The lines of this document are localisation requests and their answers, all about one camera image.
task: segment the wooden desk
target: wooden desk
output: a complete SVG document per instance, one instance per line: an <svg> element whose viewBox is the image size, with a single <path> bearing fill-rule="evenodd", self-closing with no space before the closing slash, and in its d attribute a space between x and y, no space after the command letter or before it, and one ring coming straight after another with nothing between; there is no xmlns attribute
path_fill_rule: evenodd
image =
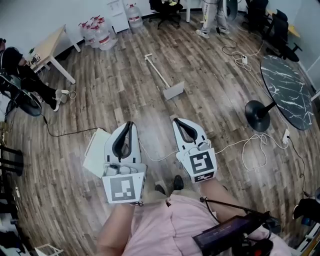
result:
<svg viewBox="0 0 320 256"><path fill-rule="evenodd" d="M66 32L66 25L63 25L55 32L50 34L44 41L39 43L33 51L33 55L38 54L40 56L40 60L36 63L36 65L32 65L31 68L37 72L42 66L45 66L48 70L50 70L49 66L47 65L48 62L51 62L65 77L68 79L72 84L76 83L76 80L59 64L59 62L54 58L53 54L55 53L56 47L58 42L62 36L62 34ZM69 36L69 40L75 47L75 49L81 52L79 46L76 42L74 42Z"/></svg>
<svg viewBox="0 0 320 256"><path fill-rule="evenodd" d="M267 13L268 13L271 17L272 17L272 14L275 14L275 12L272 11L272 10L268 10L268 9L267 9L266 11L267 11ZM289 30L289 32L290 32L291 34L295 35L296 37L298 37L298 38L300 37L300 35L299 35L298 31L296 31L294 25L289 24L288 30Z"/></svg>

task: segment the black chair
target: black chair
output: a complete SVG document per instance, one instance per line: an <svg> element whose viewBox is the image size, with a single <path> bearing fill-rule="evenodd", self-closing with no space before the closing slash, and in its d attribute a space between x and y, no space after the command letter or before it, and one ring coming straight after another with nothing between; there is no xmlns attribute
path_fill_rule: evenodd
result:
<svg viewBox="0 0 320 256"><path fill-rule="evenodd" d="M243 22L242 24L248 25L249 32L259 31L263 33L264 28L270 26L271 18L266 15L266 8L268 5L268 0L245 0L247 4L247 18L248 22Z"/></svg>
<svg viewBox="0 0 320 256"><path fill-rule="evenodd" d="M270 36L270 31L272 28L274 28L274 34ZM267 48L266 52L283 58L284 60L288 58L293 62L298 62L299 58L295 54L295 51L297 49L302 51L302 49L296 43L294 43L295 47L293 49L288 47L288 28L288 18L283 12L278 10L277 14L272 14L272 23L266 33L265 38L274 48L278 50L279 54L270 48Z"/></svg>
<svg viewBox="0 0 320 256"><path fill-rule="evenodd" d="M181 16L178 12L184 8L180 4L180 0L178 0L175 5L170 5L168 1L162 3L161 0L149 0L149 3L151 10L157 11L158 13L156 13L156 15L161 19L161 21L158 23L158 30L164 21L173 22L178 25L178 28L180 28Z"/></svg>

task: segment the black shoe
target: black shoe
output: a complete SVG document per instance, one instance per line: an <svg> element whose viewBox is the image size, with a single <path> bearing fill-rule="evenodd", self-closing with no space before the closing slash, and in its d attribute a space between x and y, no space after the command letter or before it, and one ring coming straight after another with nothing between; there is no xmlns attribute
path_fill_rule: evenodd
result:
<svg viewBox="0 0 320 256"><path fill-rule="evenodd" d="M176 175L173 181L173 190L183 190L184 189L184 181L182 180L180 175Z"/></svg>
<svg viewBox="0 0 320 256"><path fill-rule="evenodd" d="M154 190L155 191L159 191L160 193L166 195L166 192L165 192L164 188L159 184L155 186Z"/></svg>

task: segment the table leg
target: table leg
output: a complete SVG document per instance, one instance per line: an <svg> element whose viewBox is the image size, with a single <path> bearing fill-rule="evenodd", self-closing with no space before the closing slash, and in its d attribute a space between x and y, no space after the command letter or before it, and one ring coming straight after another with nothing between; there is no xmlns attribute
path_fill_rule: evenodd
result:
<svg viewBox="0 0 320 256"><path fill-rule="evenodd" d="M66 29L64 29L64 33L67 35L67 37L69 38L70 42L73 44L73 46L74 46L74 48L77 50L77 52L80 53L80 52L81 52L80 47L79 47L79 46L77 45L77 43L73 40L73 38L71 38L71 37L68 35Z"/></svg>
<svg viewBox="0 0 320 256"><path fill-rule="evenodd" d="M264 106L260 101L251 100L245 106L245 117L249 125L257 132L264 132L270 125L269 110L272 109L276 103L273 101L268 106Z"/></svg>
<svg viewBox="0 0 320 256"><path fill-rule="evenodd" d="M64 69L63 66L59 64L59 62L53 56L50 56L49 59L51 63L66 77L66 79L71 82L71 84L76 83L76 80Z"/></svg>
<svg viewBox="0 0 320 256"><path fill-rule="evenodd" d="M51 68L48 66L48 64L43 64L43 66L47 69L50 70Z"/></svg>
<svg viewBox="0 0 320 256"><path fill-rule="evenodd" d="M320 90L318 90L318 92L314 96L312 96L311 101L313 102L315 98L319 97L319 95L320 95Z"/></svg>
<svg viewBox="0 0 320 256"><path fill-rule="evenodd" d="M191 5L191 0L186 0L186 22L190 22L190 5Z"/></svg>

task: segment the marble table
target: marble table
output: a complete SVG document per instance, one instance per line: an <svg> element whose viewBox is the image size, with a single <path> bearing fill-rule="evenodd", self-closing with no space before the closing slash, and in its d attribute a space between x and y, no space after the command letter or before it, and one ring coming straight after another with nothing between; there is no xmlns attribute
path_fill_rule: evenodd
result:
<svg viewBox="0 0 320 256"><path fill-rule="evenodd" d="M270 125L268 112L277 106L291 125L299 130L307 130L313 116L311 96L298 72L274 55L264 56L260 68L273 102L268 106L256 100L248 102L245 115L251 127L264 132Z"/></svg>

